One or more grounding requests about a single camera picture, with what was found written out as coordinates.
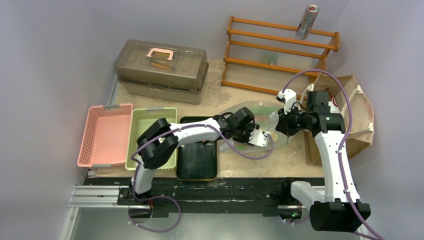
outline silver can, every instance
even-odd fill
[[[316,5],[309,5],[306,7],[302,20],[300,21],[299,27],[296,31],[296,38],[306,39],[308,37],[319,11],[320,8]]]

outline gray floor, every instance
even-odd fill
[[[169,218],[149,219],[144,225],[164,229],[174,224],[177,214]],[[126,208],[80,208],[72,240],[326,240],[358,239],[351,233],[317,232],[309,221],[295,227],[283,225],[279,217],[260,214],[184,213],[180,224],[166,233],[152,233],[128,224]]]

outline plastic lid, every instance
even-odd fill
[[[119,70],[140,71],[196,79],[206,55],[205,50],[128,40],[119,54],[115,67]]]

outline pink plastic basket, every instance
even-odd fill
[[[130,103],[90,107],[78,166],[123,166],[127,159],[132,115]]]

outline black tray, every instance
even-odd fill
[[[204,121],[209,116],[185,116],[180,123]],[[211,181],[218,174],[217,142],[194,142],[178,148],[176,177],[182,181]]]

